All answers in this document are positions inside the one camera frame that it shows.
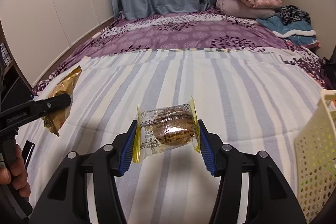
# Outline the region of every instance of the floor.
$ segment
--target floor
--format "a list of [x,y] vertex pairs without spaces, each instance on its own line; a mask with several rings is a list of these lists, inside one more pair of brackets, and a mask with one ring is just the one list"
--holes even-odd
[[97,28],[95,28],[93,31],[89,32],[86,36],[84,36],[82,39],[80,39],[76,44],[74,44],[65,54],[63,54],[51,67],[50,69],[47,70],[47,72],[42,76],[42,78],[39,80],[44,80],[47,79],[49,77],[49,75],[51,75],[51,73],[57,69],[57,67],[65,60],[67,59],[74,51],[77,47],[79,47],[81,44],[83,44],[84,42],[86,42],[88,39],[90,39],[91,37],[93,37],[97,32],[99,32],[100,30],[104,29],[105,27],[107,27],[108,25],[110,25],[112,22],[114,21],[114,17],[109,19],[107,22],[103,23],[102,25],[98,26]]

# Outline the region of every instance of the plastic wrapper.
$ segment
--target plastic wrapper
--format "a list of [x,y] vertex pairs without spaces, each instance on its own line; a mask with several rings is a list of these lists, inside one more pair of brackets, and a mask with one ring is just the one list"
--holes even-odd
[[52,92],[49,93],[48,98],[67,93],[71,97],[71,104],[65,109],[59,109],[55,112],[42,117],[43,126],[48,128],[51,133],[54,133],[59,137],[58,130],[62,127],[66,119],[70,115],[72,106],[72,98],[74,88],[77,84],[78,78],[82,73],[82,68],[78,66],[72,72],[70,72],[61,82],[59,82]]
[[165,152],[188,143],[200,152],[200,127],[194,100],[155,110],[139,110],[138,125],[133,147],[133,161],[141,162],[147,156]]

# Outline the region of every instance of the human hand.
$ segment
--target human hand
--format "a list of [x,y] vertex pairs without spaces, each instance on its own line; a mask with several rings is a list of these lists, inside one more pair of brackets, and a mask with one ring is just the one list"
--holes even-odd
[[30,195],[30,185],[27,183],[28,173],[25,169],[25,162],[21,154],[21,148],[17,144],[15,147],[15,156],[17,159],[10,167],[10,172],[6,168],[0,169],[0,184],[10,184],[12,174],[14,176],[12,182],[14,189],[19,190],[20,195],[27,198]]

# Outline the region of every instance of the gold snack bag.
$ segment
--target gold snack bag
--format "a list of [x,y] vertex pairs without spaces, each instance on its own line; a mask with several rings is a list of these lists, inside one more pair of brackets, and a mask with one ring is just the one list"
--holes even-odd
[[78,66],[72,72],[70,72],[61,82],[59,82],[53,91],[48,95],[48,99],[57,95],[67,93],[71,97],[71,104],[65,108],[60,109],[55,112],[42,117],[43,126],[48,128],[51,133],[56,134],[59,137],[58,130],[62,127],[65,120],[70,115],[70,109],[72,106],[72,98],[74,93],[74,88],[77,84],[78,78],[82,73],[82,68]]

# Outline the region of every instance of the plastic basket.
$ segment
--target plastic basket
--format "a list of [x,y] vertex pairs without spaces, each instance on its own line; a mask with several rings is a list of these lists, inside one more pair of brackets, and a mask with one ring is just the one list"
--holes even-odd
[[321,211],[336,186],[336,90],[322,90],[318,109],[295,138],[298,201],[307,223]]

